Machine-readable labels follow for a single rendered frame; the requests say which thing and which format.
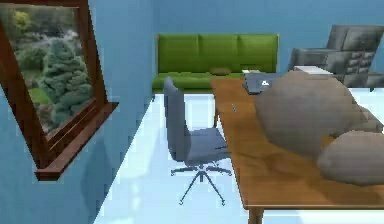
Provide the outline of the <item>grey laptop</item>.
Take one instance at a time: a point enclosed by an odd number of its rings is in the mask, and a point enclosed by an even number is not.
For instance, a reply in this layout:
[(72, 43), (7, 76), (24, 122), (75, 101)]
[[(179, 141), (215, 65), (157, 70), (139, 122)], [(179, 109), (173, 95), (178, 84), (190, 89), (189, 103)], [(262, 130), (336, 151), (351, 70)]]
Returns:
[(260, 94), (281, 77), (278, 73), (247, 73), (243, 87), (249, 95)]

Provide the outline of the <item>brown wooden table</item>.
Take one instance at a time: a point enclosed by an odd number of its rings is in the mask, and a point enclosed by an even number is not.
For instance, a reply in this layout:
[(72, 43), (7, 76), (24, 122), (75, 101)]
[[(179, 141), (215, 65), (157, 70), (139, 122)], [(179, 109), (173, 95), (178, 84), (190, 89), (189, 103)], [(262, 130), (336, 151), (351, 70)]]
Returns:
[(263, 224), (266, 210), (384, 210), (384, 185), (326, 180), (314, 162), (270, 143), (243, 83), (242, 78), (210, 81), (214, 121), (225, 134), (248, 224)]

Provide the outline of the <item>green sofa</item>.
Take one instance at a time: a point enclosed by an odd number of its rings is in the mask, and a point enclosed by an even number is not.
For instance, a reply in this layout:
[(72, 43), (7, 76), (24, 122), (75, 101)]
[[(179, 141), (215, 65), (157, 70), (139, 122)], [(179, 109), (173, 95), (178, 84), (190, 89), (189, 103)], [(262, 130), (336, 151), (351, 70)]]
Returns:
[(244, 69), (274, 73), (277, 70), (279, 35), (257, 33), (159, 34), (158, 74), (152, 92), (161, 93), (164, 79), (189, 93), (210, 92), (211, 71), (225, 68), (224, 79), (240, 78)]

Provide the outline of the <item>brown framed window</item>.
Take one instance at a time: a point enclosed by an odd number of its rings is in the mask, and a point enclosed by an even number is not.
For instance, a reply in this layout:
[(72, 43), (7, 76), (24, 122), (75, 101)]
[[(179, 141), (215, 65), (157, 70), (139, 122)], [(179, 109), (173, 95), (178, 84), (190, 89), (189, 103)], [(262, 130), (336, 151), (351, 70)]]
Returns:
[(118, 106), (107, 99), (89, 0), (0, 0), (0, 86), (36, 178), (58, 180)]

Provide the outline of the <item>blue-grey office chair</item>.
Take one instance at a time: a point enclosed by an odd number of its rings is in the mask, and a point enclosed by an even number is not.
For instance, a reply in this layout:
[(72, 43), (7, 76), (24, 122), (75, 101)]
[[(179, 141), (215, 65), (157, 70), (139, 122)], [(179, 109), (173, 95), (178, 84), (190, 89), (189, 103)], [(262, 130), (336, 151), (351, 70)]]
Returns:
[(196, 175), (180, 199), (180, 205), (183, 204), (196, 179), (200, 182), (207, 179), (219, 196), (221, 204), (225, 205), (225, 199), (208, 175), (208, 171), (232, 175), (230, 170), (217, 164), (218, 161), (230, 157), (226, 140), (216, 127), (189, 130), (185, 119), (184, 93), (175, 86), (171, 77), (166, 77), (164, 80), (163, 94), (168, 151), (174, 161), (185, 164), (183, 168), (171, 170), (171, 175), (196, 171)]

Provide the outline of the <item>olive round cushion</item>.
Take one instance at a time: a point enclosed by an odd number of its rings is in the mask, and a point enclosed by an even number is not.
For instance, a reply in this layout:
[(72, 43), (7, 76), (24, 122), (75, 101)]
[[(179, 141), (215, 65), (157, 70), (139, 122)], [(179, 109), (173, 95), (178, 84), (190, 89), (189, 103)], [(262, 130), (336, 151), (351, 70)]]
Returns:
[(231, 70), (229, 68), (212, 68), (209, 72), (215, 76), (227, 76), (231, 73)]

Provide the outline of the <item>white flat box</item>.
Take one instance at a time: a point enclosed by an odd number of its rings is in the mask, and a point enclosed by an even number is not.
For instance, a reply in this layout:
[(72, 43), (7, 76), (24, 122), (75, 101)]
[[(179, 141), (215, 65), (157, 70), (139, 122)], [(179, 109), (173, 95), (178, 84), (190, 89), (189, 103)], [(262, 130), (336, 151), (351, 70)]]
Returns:
[(295, 66), (294, 70), (303, 71), (313, 75), (329, 74), (329, 71), (319, 68), (317, 66)]

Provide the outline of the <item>small grey-brown rounded vase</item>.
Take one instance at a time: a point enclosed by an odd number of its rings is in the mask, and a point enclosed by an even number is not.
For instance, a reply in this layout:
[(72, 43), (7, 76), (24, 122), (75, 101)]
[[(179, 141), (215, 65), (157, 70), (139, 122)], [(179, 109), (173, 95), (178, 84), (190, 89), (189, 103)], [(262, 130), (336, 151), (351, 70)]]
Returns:
[(330, 180), (359, 185), (384, 185), (384, 134), (350, 131), (320, 154), (317, 166)]

